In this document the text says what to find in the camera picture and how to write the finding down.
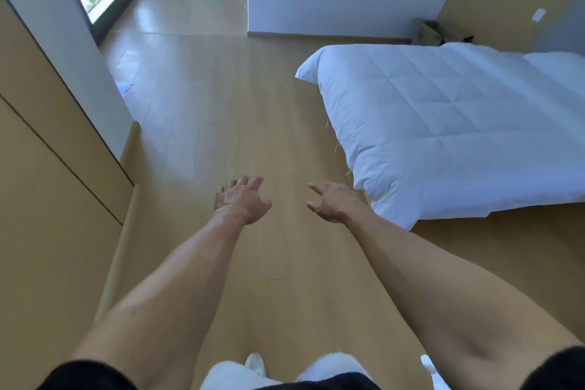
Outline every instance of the white comforter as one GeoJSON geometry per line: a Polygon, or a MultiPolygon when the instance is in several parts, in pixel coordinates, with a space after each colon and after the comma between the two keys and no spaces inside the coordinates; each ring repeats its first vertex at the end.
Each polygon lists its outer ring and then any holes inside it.
{"type": "Polygon", "coordinates": [[[523,55],[334,45],[296,76],[319,85],[355,188],[401,227],[585,200],[585,98],[523,55]]]}

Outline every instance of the cardboard box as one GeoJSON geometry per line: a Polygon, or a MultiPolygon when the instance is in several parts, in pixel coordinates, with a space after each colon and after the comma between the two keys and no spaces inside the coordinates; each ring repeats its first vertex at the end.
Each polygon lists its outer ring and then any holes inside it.
{"type": "Polygon", "coordinates": [[[448,22],[440,25],[434,20],[422,20],[413,39],[413,45],[441,46],[448,42],[473,43],[473,36],[448,22]]]}

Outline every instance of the room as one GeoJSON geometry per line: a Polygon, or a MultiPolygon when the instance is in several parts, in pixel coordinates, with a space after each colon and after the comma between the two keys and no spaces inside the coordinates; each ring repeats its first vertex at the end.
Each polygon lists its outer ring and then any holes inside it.
{"type": "Polygon", "coordinates": [[[193,389],[251,352],[293,381],[337,351],[383,389],[433,388],[424,348],[351,233],[305,206],[306,185],[325,180],[365,190],[380,216],[585,340],[585,0],[111,6],[93,23],[80,0],[0,6],[2,239],[13,241],[0,250],[0,375],[11,387],[39,385],[245,174],[264,176],[273,207],[235,248],[193,389]],[[420,40],[429,46],[408,45],[420,40]],[[491,146],[447,145],[477,135],[491,146]],[[391,187],[406,202],[392,203],[391,187]]]}

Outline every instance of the hand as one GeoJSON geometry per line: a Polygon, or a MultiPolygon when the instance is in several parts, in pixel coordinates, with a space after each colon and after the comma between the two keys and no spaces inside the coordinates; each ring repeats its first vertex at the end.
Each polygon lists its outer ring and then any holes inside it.
{"type": "Polygon", "coordinates": [[[214,211],[230,207],[242,214],[246,225],[259,221],[272,207],[272,201],[262,200],[258,193],[263,180],[264,178],[257,177],[248,183],[249,177],[242,176],[239,180],[232,180],[225,187],[219,187],[215,195],[214,211]]]}
{"type": "Polygon", "coordinates": [[[328,222],[341,222],[352,207],[362,203],[357,192],[340,183],[310,183],[309,188],[321,196],[321,205],[308,202],[307,207],[328,222]]]}

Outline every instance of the pillow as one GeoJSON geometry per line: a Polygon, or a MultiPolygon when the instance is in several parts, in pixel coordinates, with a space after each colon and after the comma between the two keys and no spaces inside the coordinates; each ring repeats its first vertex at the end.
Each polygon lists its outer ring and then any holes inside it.
{"type": "Polygon", "coordinates": [[[565,88],[585,98],[585,58],[575,53],[530,53],[524,60],[565,88]]]}

